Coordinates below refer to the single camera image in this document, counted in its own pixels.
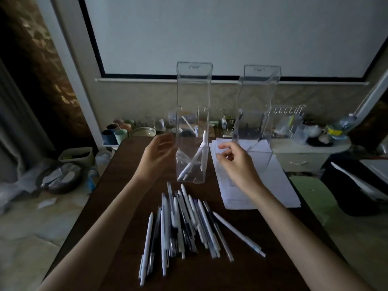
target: blue cup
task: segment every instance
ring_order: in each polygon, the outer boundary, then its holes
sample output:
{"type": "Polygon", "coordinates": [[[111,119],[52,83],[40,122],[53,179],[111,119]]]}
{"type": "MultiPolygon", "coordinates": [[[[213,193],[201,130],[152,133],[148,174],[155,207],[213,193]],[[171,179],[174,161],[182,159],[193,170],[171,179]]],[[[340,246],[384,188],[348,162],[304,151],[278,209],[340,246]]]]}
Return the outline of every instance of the blue cup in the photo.
{"type": "Polygon", "coordinates": [[[105,145],[117,145],[117,140],[114,136],[114,130],[105,130],[101,133],[101,135],[105,145]]]}

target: projector screen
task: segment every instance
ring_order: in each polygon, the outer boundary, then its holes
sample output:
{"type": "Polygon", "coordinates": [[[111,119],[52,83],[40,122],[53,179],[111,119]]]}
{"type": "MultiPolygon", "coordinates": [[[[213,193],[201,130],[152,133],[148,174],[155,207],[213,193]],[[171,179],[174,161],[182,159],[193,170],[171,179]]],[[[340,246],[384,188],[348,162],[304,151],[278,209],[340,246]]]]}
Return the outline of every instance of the projector screen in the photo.
{"type": "Polygon", "coordinates": [[[363,81],[388,36],[388,0],[79,0],[101,76],[175,78],[178,61],[245,64],[283,80],[363,81]]]}

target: floor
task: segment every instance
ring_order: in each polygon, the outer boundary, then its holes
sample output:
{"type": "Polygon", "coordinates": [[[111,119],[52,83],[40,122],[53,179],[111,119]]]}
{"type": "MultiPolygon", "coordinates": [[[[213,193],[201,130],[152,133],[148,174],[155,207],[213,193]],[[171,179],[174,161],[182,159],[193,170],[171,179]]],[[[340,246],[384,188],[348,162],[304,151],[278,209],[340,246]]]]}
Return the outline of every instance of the floor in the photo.
{"type": "MultiPolygon", "coordinates": [[[[0,216],[1,291],[37,288],[88,198],[84,182],[65,195],[42,192],[38,198],[12,202],[0,216]],[[53,197],[57,197],[54,204],[38,209],[53,197]]],[[[386,290],[388,210],[354,218],[339,209],[323,212],[311,207],[348,263],[376,290],[386,290]]]]}
{"type": "Polygon", "coordinates": [[[42,192],[13,201],[0,216],[0,290],[36,290],[85,206],[86,182],[65,195],[42,192]],[[52,205],[38,209],[42,201],[52,205]]]}

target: dark wood tabletop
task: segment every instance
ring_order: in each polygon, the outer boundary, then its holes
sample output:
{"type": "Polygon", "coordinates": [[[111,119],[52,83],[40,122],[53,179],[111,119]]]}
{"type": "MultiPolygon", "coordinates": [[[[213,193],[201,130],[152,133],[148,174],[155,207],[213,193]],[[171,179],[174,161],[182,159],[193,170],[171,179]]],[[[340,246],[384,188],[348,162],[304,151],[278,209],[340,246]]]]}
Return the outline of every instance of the dark wood tabletop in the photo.
{"type": "MultiPolygon", "coordinates": [[[[150,140],[147,137],[135,137],[128,138],[121,143],[62,245],[49,272],[89,230],[131,179],[144,148],[150,140]]],[[[231,263],[228,260],[224,249],[221,251],[221,258],[212,259],[209,251],[205,250],[199,238],[196,237],[198,255],[189,254],[184,260],[178,257],[171,259],[167,276],[162,277],[160,252],[158,252],[154,263],[154,273],[151,277],[147,277],[143,287],[139,287],[139,264],[144,250],[148,217],[152,211],[156,214],[161,203],[161,193],[167,193],[167,181],[171,182],[173,190],[180,188],[180,183],[177,183],[176,179],[175,163],[172,159],[164,174],[155,182],[139,204],[105,275],[101,290],[133,290],[138,288],[142,288],[142,290],[185,291],[215,290],[216,288],[219,290],[308,290],[298,270],[258,210],[232,211],[224,208],[210,155],[205,183],[201,185],[185,183],[187,194],[193,198],[206,200],[212,210],[259,244],[266,253],[266,258],[257,254],[229,229],[220,224],[221,231],[234,256],[234,262],[231,263]]],[[[290,211],[340,255],[335,244],[300,195],[299,198],[302,207],[290,209],[290,211]]]]}

